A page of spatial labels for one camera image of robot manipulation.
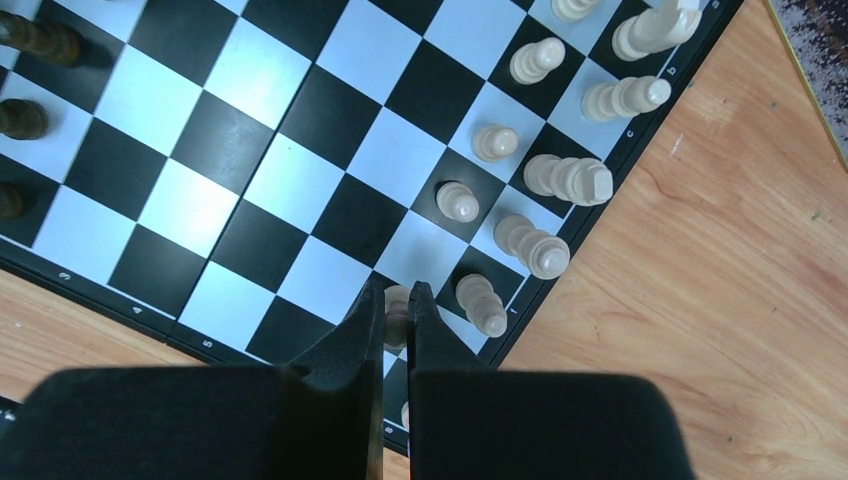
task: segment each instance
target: chess piece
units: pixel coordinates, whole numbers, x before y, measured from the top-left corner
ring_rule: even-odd
[[[556,37],[528,43],[519,48],[509,61],[509,73],[521,84],[541,82],[548,72],[562,65],[565,44]]]
[[[456,285],[456,299],[465,316],[483,335],[497,338],[506,333],[503,301],[483,275],[472,273]]]
[[[403,285],[393,285],[386,289],[386,325],[383,343],[389,348],[401,349],[406,346],[409,293],[410,290]]]
[[[0,102],[0,133],[15,140],[35,140],[47,133],[47,114],[29,100]]]
[[[551,0],[551,10],[563,22],[576,22],[589,15],[601,0]]]
[[[492,125],[474,136],[471,149],[484,162],[494,163],[515,153],[518,134],[509,127]]]
[[[665,0],[660,8],[622,22],[613,32],[612,49],[618,58],[633,62],[689,40],[699,23],[698,0]]]
[[[0,220],[17,218],[24,211],[24,201],[17,188],[0,183]]]
[[[451,220],[473,222],[480,213],[480,204],[470,188],[459,182],[448,182],[436,192],[436,205]]]
[[[635,117],[659,108],[671,97],[667,80],[648,75],[627,77],[618,83],[602,83],[589,89],[581,103],[583,115],[596,122]]]
[[[0,45],[62,66],[73,65],[80,53],[79,35],[70,27],[27,20],[3,10],[0,10]]]
[[[612,198],[612,172],[594,158],[536,155],[524,167],[524,183],[537,195],[556,196],[581,207]]]
[[[495,227],[495,243],[518,257],[530,273],[542,280],[556,278],[568,268],[571,252],[565,240],[537,229],[521,215],[510,215]]]

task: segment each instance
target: white pawn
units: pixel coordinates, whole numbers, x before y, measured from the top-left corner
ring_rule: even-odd
[[[456,284],[456,300],[465,316],[483,335],[497,338],[506,333],[506,310],[492,283],[476,273]]]
[[[671,97],[671,84],[652,75],[602,83],[583,95],[583,115],[596,122],[630,118],[656,110]]]
[[[562,65],[565,44],[556,37],[541,42],[528,43],[519,48],[509,62],[509,73],[521,84],[541,82],[548,72]]]
[[[601,0],[551,0],[551,10],[563,22],[582,20]]]
[[[495,227],[495,243],[508,255],[518,257],[533,276],[542,280],[562,275],[571,261],[565,240],[538,230],[530,220],[517,214]]]
[[[660,8],[623,21],[613,32],[612,50],[618,58],[633,62],[686,42],[700,23],[698,0],[665,0]]]
[[[524,167],[524,184],[537,195],[556,196],[581,207],[612,198],[612,172],[595,158],[536,155]]]
[[[393,285],[386,289],[386,325],[383,343],[390,348],[406,346],[406,324],[409,320],[410,290],[403,285]]]
[[[509,127],[492,125],[474,136],[471,149],[484,162],[494,163],[515,153],[518,134]]]
[[[436,192],[436,205],[444,216],[457,222],[473,222],[480,213],[480,203],[470,188],[459,182],[448,182]]]

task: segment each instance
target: wooden surface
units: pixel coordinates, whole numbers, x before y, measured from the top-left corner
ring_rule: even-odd
[[[846,186],[748,0],[504,367],[647,376],[701,478],[848,478]],[[2,395],[71,365],[192,361],[0,275]]]

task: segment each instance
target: dark pawn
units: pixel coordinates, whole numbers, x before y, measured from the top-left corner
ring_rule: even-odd
[[[0,220],[15,218],[24,211],[24,201],[18,190],[8,183],[0,183]]]
[[[70,66],[79,58],[79,35],[55,23],[30,21],[0,10],[0,45],[29,52],[42,60]]]
[[[15,140],[35,140],[47,133],[47,114],[29,100],[0,102],[0,133]]]

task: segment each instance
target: chessboard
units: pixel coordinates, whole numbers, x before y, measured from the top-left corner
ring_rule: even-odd
[[[689,41],[620,60],[616,26],[660,2],[601,0],[568,23],[551,0],[0,0],[83,38],[73,68],[0,47],[0,99],[49,118],[42,139],[0,135],[0,183],[25,205],[0,220],[2,266],[223,363],[286,363],[368,279],[425,281],[445,323],[498,365],[555,280],[498,248],[496,223],[521,214],[573,253],[606,207],[536,195],[523,166],[592,157],[617,189],[741,0],[703,0]],[[562,65],[515,82],[512,55],[549,37]],[[672,87],[660,108],[583,117],[587,89],[645,75]],[[519,143],[483,162],[472,138],[493,124]],[[474,221],[441,213],[447,181],[474,192]],[[503,300],[499,338],[458,305],[469,273]],[[384,354],[386,444],[402,452],[406,355]]]

